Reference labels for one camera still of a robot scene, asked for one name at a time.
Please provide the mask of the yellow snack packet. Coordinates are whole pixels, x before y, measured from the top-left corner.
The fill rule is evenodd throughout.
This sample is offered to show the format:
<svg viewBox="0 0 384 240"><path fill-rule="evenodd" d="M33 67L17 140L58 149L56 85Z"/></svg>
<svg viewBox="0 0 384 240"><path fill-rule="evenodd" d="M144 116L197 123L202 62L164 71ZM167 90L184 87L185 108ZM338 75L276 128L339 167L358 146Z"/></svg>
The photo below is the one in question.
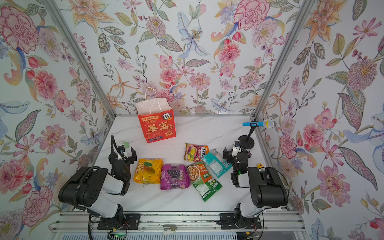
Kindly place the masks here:
<svg viewBox="0 0 384 240"><path fill-rule="evenodd" d="M143 185L160 184L162 167L162 159L139 159L134 182Z"/></svg>

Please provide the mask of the purple snack packet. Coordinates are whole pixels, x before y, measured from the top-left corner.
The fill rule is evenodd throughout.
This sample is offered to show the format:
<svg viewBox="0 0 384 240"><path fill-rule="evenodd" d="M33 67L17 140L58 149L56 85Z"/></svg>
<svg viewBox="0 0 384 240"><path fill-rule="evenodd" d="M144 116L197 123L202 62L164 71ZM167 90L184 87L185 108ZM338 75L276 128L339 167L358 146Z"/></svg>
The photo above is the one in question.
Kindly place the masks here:
<svg viewBox="0 0 384 240"><path fill-rule="evenodd" d="M191 180L185 165L163 165L161 190L187 189Z"/></svg>

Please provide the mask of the red paper gift bag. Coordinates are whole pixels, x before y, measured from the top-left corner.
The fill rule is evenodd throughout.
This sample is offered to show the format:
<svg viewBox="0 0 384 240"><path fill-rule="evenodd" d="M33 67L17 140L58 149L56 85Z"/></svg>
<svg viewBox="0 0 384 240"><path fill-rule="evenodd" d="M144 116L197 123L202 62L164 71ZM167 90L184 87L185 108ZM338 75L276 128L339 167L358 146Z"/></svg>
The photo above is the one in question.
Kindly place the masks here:
<svg viewBox="0 0 384 240"><path fill-rule="evenodd" d="M159 98L145 99L136 104L139 122L147 143L175 138L176 124L174 110L168 100Z"/></svg>

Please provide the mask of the orange candy snack packet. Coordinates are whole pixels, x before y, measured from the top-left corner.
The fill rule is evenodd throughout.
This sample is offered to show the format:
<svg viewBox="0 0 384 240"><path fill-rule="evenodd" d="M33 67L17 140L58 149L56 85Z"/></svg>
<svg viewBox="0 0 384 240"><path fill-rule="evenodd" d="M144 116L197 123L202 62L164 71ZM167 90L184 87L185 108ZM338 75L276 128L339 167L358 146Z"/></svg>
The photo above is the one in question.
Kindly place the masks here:
<svg viewBox="0 0 384 240"><path fill-rule="evenodd" d="M208 146L186 143L184 160L189 162L200 162L209 151Z"/></svg>

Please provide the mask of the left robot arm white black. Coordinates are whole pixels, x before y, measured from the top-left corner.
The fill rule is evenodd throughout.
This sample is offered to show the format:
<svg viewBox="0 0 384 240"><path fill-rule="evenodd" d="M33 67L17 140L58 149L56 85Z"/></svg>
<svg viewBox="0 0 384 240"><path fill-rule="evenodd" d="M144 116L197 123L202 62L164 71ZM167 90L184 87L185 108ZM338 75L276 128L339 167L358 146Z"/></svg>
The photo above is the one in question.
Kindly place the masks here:
<svg viewBox="0 0 384 240"><path fill-rule="evenodd" d="M137 161L137 152L131 148L127 156L124 145L118 146L111 136L111 169L98 166L81 167L61 187L58 198L61 203L85 211L90 217L98 217L108 227L121 227L128 222L123 207L110 201L103 193L124 196L130 187L131 165Z"/></svg>

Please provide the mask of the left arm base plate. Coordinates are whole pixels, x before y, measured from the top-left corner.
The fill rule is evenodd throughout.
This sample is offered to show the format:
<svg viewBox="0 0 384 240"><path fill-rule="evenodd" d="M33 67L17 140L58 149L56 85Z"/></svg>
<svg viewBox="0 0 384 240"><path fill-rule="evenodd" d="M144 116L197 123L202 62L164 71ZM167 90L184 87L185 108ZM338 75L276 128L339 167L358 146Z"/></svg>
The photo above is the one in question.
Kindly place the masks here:
<svg viewBox="0 0 384 240"><path fill-rule="evenodd" d="M141 214L124 214L111 219L101 218L97 230L138 230Z"/></svg>

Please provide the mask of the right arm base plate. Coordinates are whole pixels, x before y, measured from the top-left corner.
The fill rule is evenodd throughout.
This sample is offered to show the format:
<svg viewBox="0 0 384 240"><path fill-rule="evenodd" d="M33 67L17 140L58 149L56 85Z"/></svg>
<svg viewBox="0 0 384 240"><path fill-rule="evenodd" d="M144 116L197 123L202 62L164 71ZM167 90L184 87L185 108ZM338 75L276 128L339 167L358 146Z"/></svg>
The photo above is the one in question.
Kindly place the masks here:
<svg viewBox="0 0 384 240"><path fill-rule="evenodd" d="M217 224L222 230L261 230L262 224L259 217L246 218L234 213L221 213Z"/></svg>

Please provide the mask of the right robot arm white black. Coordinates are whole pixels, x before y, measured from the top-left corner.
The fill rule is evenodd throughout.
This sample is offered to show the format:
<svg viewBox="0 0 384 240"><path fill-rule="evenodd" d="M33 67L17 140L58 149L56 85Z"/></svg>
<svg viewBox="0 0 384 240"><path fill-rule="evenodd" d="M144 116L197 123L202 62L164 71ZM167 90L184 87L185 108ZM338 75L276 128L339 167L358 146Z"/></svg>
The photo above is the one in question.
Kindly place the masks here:
<svg viewBox="0 0 384 240"><path fill-rule="evenodd" d="M289 199L279 171L270 167L249 167L250 157L251 153L243 148L223 151L223 159L233 166L233 185L250 190L250 197L237 204L234 219L229 221L240 229L255 226L258 216L265 210L285 207Z"/></svg>

